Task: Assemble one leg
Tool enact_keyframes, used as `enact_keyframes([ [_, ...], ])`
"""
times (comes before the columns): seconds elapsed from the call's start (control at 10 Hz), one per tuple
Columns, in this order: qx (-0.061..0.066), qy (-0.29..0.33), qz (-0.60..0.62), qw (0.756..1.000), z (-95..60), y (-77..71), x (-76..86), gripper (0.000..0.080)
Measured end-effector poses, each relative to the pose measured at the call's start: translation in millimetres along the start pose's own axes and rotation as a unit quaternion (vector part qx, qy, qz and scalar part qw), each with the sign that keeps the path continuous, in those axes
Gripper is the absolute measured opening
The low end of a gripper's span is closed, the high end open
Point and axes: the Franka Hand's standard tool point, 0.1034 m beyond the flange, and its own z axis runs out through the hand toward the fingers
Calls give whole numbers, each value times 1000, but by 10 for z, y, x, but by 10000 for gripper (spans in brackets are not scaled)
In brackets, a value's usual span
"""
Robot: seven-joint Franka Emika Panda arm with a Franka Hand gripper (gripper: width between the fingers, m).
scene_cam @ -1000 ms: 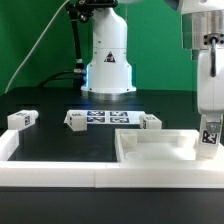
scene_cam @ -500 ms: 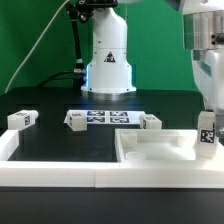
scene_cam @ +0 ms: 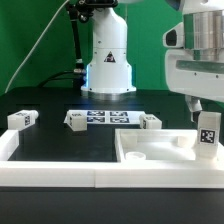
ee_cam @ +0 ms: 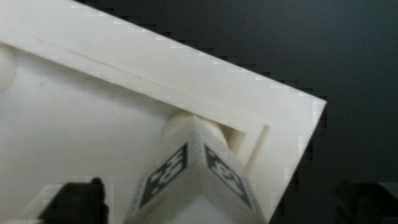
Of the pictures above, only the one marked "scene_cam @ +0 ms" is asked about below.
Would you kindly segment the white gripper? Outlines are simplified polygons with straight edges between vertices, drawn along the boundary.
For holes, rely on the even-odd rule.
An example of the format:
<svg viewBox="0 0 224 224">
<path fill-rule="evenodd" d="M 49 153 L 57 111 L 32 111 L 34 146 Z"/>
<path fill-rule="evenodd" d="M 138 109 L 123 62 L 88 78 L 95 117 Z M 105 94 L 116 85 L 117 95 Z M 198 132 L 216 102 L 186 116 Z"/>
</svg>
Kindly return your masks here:
<svg viewBox="0 0 224 224">
<path fill-rule="evenodd" d="M 172 92 L 186 95 L 191 121 L 197 123 L 202 111 L 199 98 L 224 102 L 224 49 L 217 61 L 195 61 L 191 51 L 184 49 L 182 22 L 163 35 L 163 45 L 168 48 L 165 54 L 167 86 Z"/>
</svg>

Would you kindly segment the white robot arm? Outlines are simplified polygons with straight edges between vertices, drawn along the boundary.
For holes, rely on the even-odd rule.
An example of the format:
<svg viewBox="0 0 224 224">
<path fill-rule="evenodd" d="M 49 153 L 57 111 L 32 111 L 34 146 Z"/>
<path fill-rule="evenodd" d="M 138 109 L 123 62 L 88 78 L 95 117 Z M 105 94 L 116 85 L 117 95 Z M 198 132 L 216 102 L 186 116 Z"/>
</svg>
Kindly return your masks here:
<svg viewBox="0 0 224 224">
<path fill-rule="evenodd" d="M 182 21 L 163 35 L 166 83 L 185 96 L 196 114 L 202 98 L 224 102 L 224 0 L 166 2 L 182 13 Z M 85 5 L 93 9 L 93 58 L 81 90 L 100 99 L 134 92 L 126 22 L 111 3 L 92 0 Z"/>
</svg>

